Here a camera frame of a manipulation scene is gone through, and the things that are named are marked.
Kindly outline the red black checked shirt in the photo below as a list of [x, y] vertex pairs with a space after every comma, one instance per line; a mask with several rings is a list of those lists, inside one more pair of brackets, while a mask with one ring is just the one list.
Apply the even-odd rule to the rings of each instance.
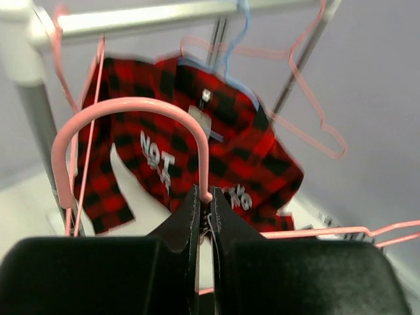
[[[180, 56], [148, 62], [107, 57], [94, 69], [83, 107], [105, 100], [146, 97], [168, 102], [211, 121], [209, 184], [259, 232], [294, 228], [280, 209], [297, 193], [304, 174], [286, 152], [264, 108], [219, 78], [182, 65]], [[76, 198], [96, 234], [131, 222], [112, 169], [116, 151], [126, 169], [171, 212], [199, 182], [198, 147], [181, 123], [152, 112], [120, 112], [97, 119], [78, 134]]]

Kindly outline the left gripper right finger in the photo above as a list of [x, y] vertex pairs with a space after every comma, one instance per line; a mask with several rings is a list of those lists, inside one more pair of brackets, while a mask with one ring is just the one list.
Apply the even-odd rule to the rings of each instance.
[[217, 314], [409, 314], [391, 264], [362, 241], [269, 240], [213, 190]]

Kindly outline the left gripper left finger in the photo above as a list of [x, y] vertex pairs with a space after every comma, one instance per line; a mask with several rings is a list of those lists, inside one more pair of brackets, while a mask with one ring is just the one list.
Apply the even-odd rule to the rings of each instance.
[[1, 264], [2, 314], [197, 314], [200, 199], [142, 237], [19, 241]]

